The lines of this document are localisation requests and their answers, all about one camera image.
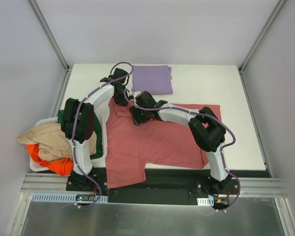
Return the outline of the pink t shirt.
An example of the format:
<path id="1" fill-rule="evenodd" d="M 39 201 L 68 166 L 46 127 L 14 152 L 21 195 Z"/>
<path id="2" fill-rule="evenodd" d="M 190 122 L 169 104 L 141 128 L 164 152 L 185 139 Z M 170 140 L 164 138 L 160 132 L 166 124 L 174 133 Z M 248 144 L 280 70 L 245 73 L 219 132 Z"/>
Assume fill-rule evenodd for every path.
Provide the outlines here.
<path id="1" fill-rule="evenodd" d="M 150 120 L 136 126 L 129 107 L 109 102 L 106 173 L 108 188 L 118 188 L 146 180 L 147 163 L 202 169 L 208 164 L 186 126 Z"/>

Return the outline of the left aluminium frame post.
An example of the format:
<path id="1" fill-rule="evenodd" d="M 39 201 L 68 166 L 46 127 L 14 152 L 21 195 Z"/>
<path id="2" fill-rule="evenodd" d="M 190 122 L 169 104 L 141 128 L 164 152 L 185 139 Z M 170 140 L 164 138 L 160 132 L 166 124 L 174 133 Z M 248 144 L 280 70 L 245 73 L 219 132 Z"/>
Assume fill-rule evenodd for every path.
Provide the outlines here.
<path id="1" fill-rule="evenodd" d="M 53 49 L 55 55 L 57 56 L 59 62 L 61 63 L 63 69 L 67 72 L 70 68 L 70 65 L 68 64 L 67 60 L 65 59 L 57 41 L 54 37 L 51 28 L 49 27 L 49 24 L 47 20 L 44 17 L 44 14 L 42 10 L 40 9 L 38 3 L 36 0 L 28 0 L 27 1 L 29 6 L 31 7 L 38 23 L 40 24 L 51 48 Z"/>

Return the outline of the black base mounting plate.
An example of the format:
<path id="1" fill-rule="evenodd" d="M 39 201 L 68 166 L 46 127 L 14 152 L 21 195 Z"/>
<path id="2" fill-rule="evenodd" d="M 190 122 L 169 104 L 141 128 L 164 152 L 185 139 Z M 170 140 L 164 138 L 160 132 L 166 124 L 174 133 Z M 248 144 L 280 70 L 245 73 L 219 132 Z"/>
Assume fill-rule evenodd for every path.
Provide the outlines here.
<path id="1" fill-rule="evenodd" d="M 109 203 L 156 204 L 156 205 L 195 205 L 198 198 L 215 196 L 236 196 L 238 181 L 229 177 L 223 188 L 214 181 L 208 170 L 147 169 L 146 180 L 124 187 L 108 187 L 106 168 L 93 168 L 88 180 L 86 177 L 70 175 L 66 190 L 87 193 L 94 190 L 96 181 L 102 196 Z"/>

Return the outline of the white laundry basket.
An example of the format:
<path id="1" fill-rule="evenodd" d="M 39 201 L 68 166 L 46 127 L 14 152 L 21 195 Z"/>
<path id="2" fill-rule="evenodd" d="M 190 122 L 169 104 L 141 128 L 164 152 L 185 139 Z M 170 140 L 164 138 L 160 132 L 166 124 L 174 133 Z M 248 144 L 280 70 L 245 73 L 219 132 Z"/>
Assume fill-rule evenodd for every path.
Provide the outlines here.
<path id="1" fill-rule="evenodd" d="M 92 159 L 91 163 L 93 165 L 93 167 L 105 167 L 105 159 L 106 159 L 106 155 L 107 155 L 107 128 L 106 128 L 106 121 L 104 119 L 104 116 L 102 114 L 97 114 L 96 116 L 99 120 L 99 123 L 101 125 L 102 128 L 102 146 L 103 146 L 103 155 L 100 158 L 96 158 L 96 159 Z M 57 117 L 53 117 L 53 118 L 46 118 L 46 119 L 42 119 L 39 120 L 34 127 L 38 127 L 41 125 L 46 125 L 46 124 L 53 124 L 57 122 Z M 34 172 L 42 172 L 42 171 L 47 171 L 49 170 L 47 167 L 42 167 L 41 165 L 39 165 L 38 163 L 34 162 L 33 159 L 31 157 L 29 157 L 29 166 L 30 169 Z"/>

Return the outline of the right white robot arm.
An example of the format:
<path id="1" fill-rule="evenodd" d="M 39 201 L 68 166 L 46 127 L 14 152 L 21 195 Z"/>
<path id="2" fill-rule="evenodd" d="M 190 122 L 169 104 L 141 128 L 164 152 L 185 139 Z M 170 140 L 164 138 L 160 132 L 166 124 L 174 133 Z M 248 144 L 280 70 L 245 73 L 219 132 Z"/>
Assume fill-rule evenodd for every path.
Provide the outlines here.
<path id="1" fill-rule="evenodd" d="M 229 188 L 232 178 L 223 154 L 226 126 L 217 118 L 212 109 L 189 110 L 167 101 L 155 101 L 152 95 L 143 91 L 137 96 L 129 96 L 124 91 L 124 98 L 132 106 L 129 108 L 135 125 L 141 125 L 152 119 L 168 121 L 190 129 L 197 146 L 206 152 L 210 165 L 211 189 L 216 194 L 223 194 Z"/>

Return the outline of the right aluminium frame post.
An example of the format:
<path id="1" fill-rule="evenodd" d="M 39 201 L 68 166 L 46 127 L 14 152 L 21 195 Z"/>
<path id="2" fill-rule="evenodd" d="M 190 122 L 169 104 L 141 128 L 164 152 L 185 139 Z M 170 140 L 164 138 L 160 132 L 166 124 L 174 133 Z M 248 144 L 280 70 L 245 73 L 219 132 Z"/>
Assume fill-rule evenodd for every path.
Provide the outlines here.
<path id="1" fill-rule="evenodd" d="M 286 4 L 287 0 L 278 0 L 276 5 L 274 6 L 273 10 L 271 11 L 269 17 L 267 18 L 265 24 L 263 25 L 261 31 L 259 32 L 258 36 L 254 40 L 250 50 L 248 51 L 244 61 L 242 64 L 239 66 L 238 71 L 240 74 L 242 74 L 249 64 L 252 56 L 254 55 L 255 51 L 258 49 L 260 46 L 262 40 L 270 30 L 271 26 L 273 25 L 274 21 L 278 17 L 279 13 L 281 12 L 282 8 Z"/>

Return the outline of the green t shirt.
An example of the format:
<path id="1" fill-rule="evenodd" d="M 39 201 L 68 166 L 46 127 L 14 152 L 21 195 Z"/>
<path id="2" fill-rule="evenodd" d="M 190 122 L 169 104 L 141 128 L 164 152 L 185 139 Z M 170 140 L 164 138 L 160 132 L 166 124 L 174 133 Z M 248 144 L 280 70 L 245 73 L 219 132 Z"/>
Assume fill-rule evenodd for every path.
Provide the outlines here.
<path id="1" fill-rule="evenodd" d="M 94 131 L 89 139 L 90 159 L 96 160 L 103 156 L 103 145 L 102 145 L 102 127 L 96 114 L 94 114 Z M 66 144 L 63 144 L 60 149 L 60 158 L 73 159 L 70 143 L 66 139 L 64 133 L 60 134 L 61 138 L 64 139 Z"/>

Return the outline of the folded purple t shirt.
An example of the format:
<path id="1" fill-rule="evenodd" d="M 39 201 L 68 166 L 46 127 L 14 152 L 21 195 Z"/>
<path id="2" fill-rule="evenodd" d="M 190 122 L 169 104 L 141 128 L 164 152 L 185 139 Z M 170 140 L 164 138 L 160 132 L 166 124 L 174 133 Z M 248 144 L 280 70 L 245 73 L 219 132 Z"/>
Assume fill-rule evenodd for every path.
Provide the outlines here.
<path id="1" fill-rule="evenodd" d="M 132 91 L 148 91 L 151 95 L 173 94 L 172 68 L 168 65 L 133 66 Z"/>

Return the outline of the beige t shirt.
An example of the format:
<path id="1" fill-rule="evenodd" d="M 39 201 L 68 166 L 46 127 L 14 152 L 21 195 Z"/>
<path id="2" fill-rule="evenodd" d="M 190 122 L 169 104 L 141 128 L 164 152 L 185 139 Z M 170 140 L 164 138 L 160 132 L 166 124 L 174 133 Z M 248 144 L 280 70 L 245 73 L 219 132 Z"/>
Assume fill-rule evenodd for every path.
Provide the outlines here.
<path id="1" fill-rule="evenodd" d="M 73 158 L 70 143 L 61 131 L 59 123 L 32 128 L 19 135 L 17 141 L 24 145 L 38 144 L 38 156 L 44 161 Z"/>

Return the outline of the aluminium frame post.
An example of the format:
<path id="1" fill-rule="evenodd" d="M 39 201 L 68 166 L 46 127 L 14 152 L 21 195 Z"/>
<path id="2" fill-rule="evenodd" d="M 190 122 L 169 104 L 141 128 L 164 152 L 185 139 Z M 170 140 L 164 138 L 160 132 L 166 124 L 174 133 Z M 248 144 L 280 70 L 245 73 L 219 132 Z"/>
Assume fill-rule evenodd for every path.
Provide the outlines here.
<path id="1" fill-rule="evenodd" d="M 265 24 L 263 25 L 261 31 L 259 32 L 258 36 L 254 40 L 250 50 L 248 51 L 244 61 L 242 64 L 239 66 L 238 71 L 240 74 L 242 74 L 249 64 L 252 56 L 254 55 L 255 51 L 258 49 L 260 46 L 262 40 L 270 30 L 271 26 L 273 25 L 274 21 L 278 17 L 279 13 L 281 12 L 282 8 L 286 4 L 287 0 L 278 0 L 276 5 L 274 6 L 273 10 L 271 11 L 269 17 L 267 18 Z"/>
<path id="2" fill-rule="evenodd" d="M 36 0 L 28 0 L 27 1 L 29 6 L 31 7 L 38 23 L 40 24 L 51 48 L 53 49 L 55 55 L 57 56 L 59 62 L 61 63 L 63 69 L 67 72 L 70 68 L 70 65 L 68 64 L 67 60 L 65 59 L 57 41 L 54 37 L 51 28 L 49 27 L 49 24 L 47 20 L 44 17 L 44 14 L 42 10 L 40 9 L 38 3 Z"/>

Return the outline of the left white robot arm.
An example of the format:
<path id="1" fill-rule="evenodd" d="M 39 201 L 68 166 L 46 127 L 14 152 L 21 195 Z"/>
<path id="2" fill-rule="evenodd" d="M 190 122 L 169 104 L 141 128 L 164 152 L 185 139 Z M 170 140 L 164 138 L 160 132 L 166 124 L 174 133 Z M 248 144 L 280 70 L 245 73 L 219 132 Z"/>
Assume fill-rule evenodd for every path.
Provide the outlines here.
<path id="1" fill-rule="evenodd" d="M 82 100 L 74 98 L 66 100 L 61 130 L 72 149 L 74 164 L 70 175 L 83 191 L 90 191 L 95 183 L 89 176 L 93 169 L 89 140 L 94 132 L 94 111 L 110 99 L 119 106 L 127 106 L 124 91 L 131 74 L 120 68 L 112 69 L 110 75 L 101 79 L 98 86 Z"/>

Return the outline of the orange t shirt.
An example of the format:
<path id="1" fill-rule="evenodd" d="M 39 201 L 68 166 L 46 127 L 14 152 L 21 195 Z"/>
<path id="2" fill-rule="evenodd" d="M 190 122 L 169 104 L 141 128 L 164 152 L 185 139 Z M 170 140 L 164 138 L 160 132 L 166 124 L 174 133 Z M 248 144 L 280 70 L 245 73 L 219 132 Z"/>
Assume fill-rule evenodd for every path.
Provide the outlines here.
<path id="1" fill-rule="evenodd" d="M 66 176 L 71 174 L 74 166 L 74 162 L 70 158 L 60 158 L 54 161 L 42 160 L 39 155 L 39 145 L 27 145 L 27 150 L 34 163 L 38 164 L 40 167 L 46 167 L 50 171 L 60 175 Z"/>

